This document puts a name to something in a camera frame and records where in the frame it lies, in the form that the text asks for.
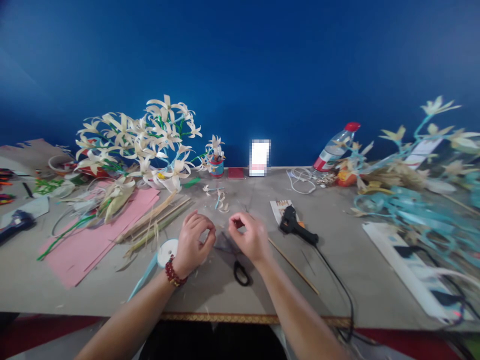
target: power strip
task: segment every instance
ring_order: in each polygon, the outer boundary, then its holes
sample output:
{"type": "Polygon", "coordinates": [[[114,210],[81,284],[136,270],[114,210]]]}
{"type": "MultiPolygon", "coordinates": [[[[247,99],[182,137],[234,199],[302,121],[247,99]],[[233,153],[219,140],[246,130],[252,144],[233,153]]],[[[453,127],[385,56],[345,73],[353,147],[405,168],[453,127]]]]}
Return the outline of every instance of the power strip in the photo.
{"type": "MultiPolygon", "coordinates": [[[[456,302],[453,305],[444,306],[433,295],[432,291],[449,295],[452,295],[452,292],[438,277],[426,276],[426,274],[431,274],[430,267],[418,255],[412,254],[408,258],[403,258],[395,249],[395,247],[408,248],[409,245],[397,234],[394,228],[384,222],[366,222],[363,224],[363,230],[427,315],[446,324],[458,320],[460,304],[456,302]]],[[[463,318],[470,321],[474,319],[466,310],[463,318]]]]}

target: red beaded bracelet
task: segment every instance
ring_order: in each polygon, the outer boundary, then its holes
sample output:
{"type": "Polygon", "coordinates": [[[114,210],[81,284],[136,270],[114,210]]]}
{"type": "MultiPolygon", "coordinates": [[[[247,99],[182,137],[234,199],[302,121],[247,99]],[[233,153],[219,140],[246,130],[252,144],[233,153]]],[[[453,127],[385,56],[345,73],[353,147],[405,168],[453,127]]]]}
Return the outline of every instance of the red beaded bracelet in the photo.
{"type": "Polygon", "coordinates": [[[175,273],[174,266],[172,264],[173,260],[174,260],[174,256],[171,255],[170,258],[168,259],[168,262],[165,265],[165,272],[166,272],[166,277],[168,278],[168,281],[170,282],[170,284],[178,288],[183,284],[185,284],[189,277],[187,276],[186,278],[180,280],[178,275],[175,273]]]}

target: pink paper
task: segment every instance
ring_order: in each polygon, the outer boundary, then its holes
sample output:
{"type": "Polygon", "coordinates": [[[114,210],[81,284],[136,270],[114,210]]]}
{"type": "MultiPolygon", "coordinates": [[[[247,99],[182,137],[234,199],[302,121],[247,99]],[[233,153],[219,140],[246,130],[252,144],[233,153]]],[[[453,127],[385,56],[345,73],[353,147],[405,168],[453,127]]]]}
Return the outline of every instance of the pink paper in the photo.
{"type": "MultiPolygon", "coordinates": [[[[112,223],[95,229],[80,228],[72,231],[53,248],[45,260],[65,288],[77,286],[85,276],[115,246],[113,242],[130,229],[158,200],[158,190],[138,190],[130,197],[123,213],[112,223]]],[[[61,231],[68,230],[76,221],[61,231]]],[[[43,254],[56,239],[51,237],[40,248],[43,254]]]]}

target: white ribbon spool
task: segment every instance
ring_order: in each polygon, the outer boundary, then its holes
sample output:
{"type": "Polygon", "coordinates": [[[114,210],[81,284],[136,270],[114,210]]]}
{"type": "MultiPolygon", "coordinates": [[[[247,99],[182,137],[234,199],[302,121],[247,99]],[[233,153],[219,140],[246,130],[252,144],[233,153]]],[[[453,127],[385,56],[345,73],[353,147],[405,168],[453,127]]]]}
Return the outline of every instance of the white ribbon spool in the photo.
{"type": "Polygon", "coordinates": [[[177,248],[179,246],[178,239],[170,239],[163,243],[162,246],[158,249],[158,254],[156,256],[156,262],[161,268],[165,268],[167,262],[170,259],[170,256],[177,256],[177,248]]]}

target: bottle label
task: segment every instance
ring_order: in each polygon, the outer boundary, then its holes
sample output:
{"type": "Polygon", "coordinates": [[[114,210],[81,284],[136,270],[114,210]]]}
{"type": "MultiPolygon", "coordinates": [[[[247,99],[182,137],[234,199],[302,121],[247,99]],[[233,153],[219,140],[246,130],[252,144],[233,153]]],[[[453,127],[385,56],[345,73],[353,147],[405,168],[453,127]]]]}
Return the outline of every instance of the bottle label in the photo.
{"type": "Polygon", "coordinates": [[[318,157],[318,159],[313,164],[313,167],[318,170],[319,172],[326,173],[331,168],[334,167],[335,163],[338,159],[340,159],[342,155],[333,155],[325,150],[323,150],[318,157]]]}

